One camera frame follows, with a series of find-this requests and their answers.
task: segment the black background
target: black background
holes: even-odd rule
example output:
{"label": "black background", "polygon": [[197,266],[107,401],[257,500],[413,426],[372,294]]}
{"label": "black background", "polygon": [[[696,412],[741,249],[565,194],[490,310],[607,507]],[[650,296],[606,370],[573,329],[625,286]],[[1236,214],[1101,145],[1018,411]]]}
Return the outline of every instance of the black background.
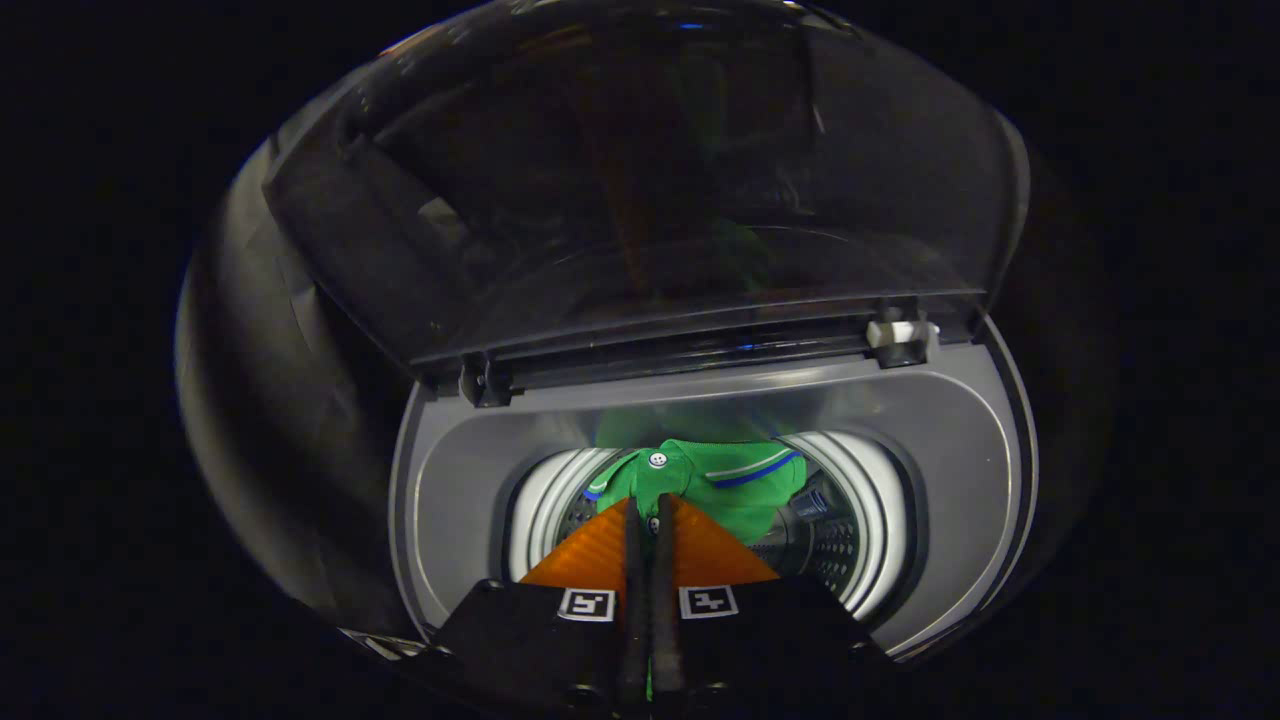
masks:
{"label": "black background", "polygon": [[[344,70],[466,6],[321,5],[0,12],[3,114],[18,120],[4,165],[19,275],[9,716],[438,711],[236,546],[173,393],[180,275],[238,165]],[[1275,544],[1261,532],[1274,182],[1249,174],[1272,145],[1262,13],[828,5],[977,91],[1043,151],[1107,242],[1128,328],[1116,451],[1068,546],[878,705],[1260,712],[1276,682],[1262,592]]]}

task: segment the washing machine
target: washing machine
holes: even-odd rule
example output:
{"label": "washing machine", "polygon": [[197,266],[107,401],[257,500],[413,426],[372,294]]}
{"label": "washing machine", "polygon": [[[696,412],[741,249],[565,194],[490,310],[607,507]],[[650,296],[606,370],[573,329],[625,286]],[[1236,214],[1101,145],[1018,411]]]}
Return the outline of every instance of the washing machine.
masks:
{"label": "washing machine", "polygon": [[910,666],[1101,473],[1112,333],[1065,197],[998,110],[806,3],[490,3],[246,161],[183,288],[183,419],[264,571],[387,662],[622,454],[782,443],[808,483],[751,550]]}

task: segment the green polo shirt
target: green polo shirt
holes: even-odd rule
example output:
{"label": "green polo shirt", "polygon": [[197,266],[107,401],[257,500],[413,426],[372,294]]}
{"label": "green polo shirt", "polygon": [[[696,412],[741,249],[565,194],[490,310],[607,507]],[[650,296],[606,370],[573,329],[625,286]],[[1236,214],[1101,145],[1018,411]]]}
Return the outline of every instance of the green polo shirt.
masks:
{"label": "green polo shirt", "polygon": [[658,496],[682,496],[742,544],[773,524],[773,515],[805,483],[805,460],[776,442],[705,443],[668,439],[657,450],[631,452],[588,486],[586,497],[604,511],[636,498],[645,519],[658,515]]}

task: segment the washing machine lid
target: washing machine lid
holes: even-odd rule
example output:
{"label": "washing machine lid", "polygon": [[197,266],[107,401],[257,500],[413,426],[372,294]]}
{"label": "washing machine lid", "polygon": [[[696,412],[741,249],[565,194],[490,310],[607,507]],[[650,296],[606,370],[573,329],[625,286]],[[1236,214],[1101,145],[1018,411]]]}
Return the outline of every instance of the washing machine lid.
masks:
{"label": "washing machine lid", "polygon": [[887,305],[966,341],[1029,191],[1016,131],[919,58],[722,0],[433,26],[265,190],[323,287],[439,387],[467,357],[532,386],[864,350]]}

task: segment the orange gripper pad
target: orange gripper pad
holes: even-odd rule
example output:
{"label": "orange gripper pad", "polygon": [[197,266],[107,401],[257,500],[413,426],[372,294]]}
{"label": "orange gripper pad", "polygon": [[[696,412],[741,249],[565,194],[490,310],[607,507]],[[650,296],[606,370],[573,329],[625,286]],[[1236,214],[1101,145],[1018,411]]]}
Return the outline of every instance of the orange gripper pad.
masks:
{"label": "orange gripper pad", "polygon": [[627,589],[626,512],[631,500],[613,503],[552,550],[521,583],[554,588],[617,591],[618,606]]}
{"label": "orange gripper pad", "polygon": [[676,515],[675,585],[740,585],[778,574],[694,505],[672,496]]}

